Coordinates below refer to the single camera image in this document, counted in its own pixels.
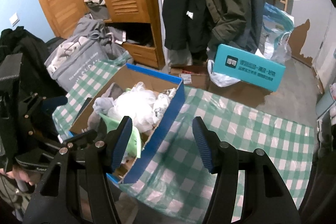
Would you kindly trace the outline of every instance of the blue wall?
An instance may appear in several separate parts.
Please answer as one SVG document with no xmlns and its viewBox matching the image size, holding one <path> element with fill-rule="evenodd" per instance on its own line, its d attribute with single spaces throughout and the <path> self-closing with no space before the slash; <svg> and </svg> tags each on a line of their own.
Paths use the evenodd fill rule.
<svg viewBox="0 0 336 224">
<path fill-rule="evenodd" d="M 20 21 L 12 27 L 9 18 L 17 13 Z M 24 26 L 44 42 L 55 37 L 45 18 L 39 0 L 0 0 L 0 31 Z"/>
</svg>

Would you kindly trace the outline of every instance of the checkered plastic sheet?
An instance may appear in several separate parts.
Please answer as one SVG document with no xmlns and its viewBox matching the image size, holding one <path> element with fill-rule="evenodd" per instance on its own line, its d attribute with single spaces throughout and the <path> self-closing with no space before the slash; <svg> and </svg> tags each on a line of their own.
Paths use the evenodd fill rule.
<svg viewBox="0 0 336 224">
<path fill-rule="evenodd" d="M 68 105 L 54 114 L 60 128 L 70 128 L 88 93 L 94 96 L 117 69 L 98 62 L 87 72 L 70 91 Z M 123 191 L 161 213 L 187 223 L 201 223 L 216 180 L 216 175 L 203 167 L 192 134 L 192 120 L 201 116 L 221 141 L 240 150 L 264 149 L 299 207 L 310 175 L 313 128 L 200 89 L 185 87 L 185 96 L 185 104 L 147 169 L 135 184 L 120 185 Z M 240 171 L 233 221 L 240 218 L 243 193 L 244 172 Z"/>
</svg>

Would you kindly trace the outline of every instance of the blue gripper pad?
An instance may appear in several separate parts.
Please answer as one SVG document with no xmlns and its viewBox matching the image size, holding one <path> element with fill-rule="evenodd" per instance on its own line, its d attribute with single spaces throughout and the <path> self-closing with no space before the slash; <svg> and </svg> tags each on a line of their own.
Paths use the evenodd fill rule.
<svg viewBox="0 0 336 224">
<path fill-rule="evenodd" d="M 120 131 L 119 139 L 115 145 L 115 149 L 112 153 L 112 170 L 116 170 L 121 165 L 121 161 L 124 157 L 128 141 L 132 134 L 132 119 L 130 117 L 124 117 L 120 122 L 118 128 L 110 132 L 109 134 L 118 134 Z"/>
<path fill-rule="evenodd" d="M 201 117 L 195 117 L 193 135 L 204 167 L 212 174 L 217 173 L 220 167 L 218 145 L 221 142 L 217 134 L 207 129 Z"/>
</svg>

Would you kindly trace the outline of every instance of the metal screw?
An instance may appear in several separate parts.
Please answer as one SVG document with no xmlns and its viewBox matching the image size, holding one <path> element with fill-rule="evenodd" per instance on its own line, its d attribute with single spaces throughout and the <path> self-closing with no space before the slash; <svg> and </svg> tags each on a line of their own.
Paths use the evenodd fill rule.
<svg viewBox="0 0 336 224">
<path fill-rule="evenodd" d="M 97 141 L 95 143 L 95 146 L 98 147 L 98 148 L 103 147 L 104 145 L 105 145 L 105 143 L 103 141 Z"/>
<path fill-rule="evenodd" d="M 222 148 L 228 148 L 229 147 L 229 143 L 227 143 L 227 142 L 220 142 L 220 147 L 222 147 Z"/>
<path fill-rule="evenodd" d="M 265 154 L 265 151 L 262 150 L 262 149 L 260 149 L 260 148 L 258 148 L 255 152 L 256 152 L 257 155 L 259 155 L 259 156 L 263 156 L 263 155 Z"/>
<path fill-rule="evenodd" d="M 59 150 L 59 153 L 61 154 L 61 155 L 64 155 L 64 154 L 66 154 L 68 152 L 68 149 L 66 148 L 66 147 L 63 147 L 63 148 L 61 148 L 60 150 Z"/>
</svg>

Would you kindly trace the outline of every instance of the wooden drawer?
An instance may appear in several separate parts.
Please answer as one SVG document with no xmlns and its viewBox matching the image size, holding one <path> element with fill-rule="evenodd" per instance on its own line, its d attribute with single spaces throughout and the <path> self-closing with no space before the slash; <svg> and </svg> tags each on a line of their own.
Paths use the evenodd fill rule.
<svg viewBox="0 0 336 224">
<path fill-rule="evenodd" d="M 145 47 L 127 42 L 123 43 L 122 46 L 128 50 L 136 62 L 154 68 L 159 67 L 154 47 Z"/>
</svg>

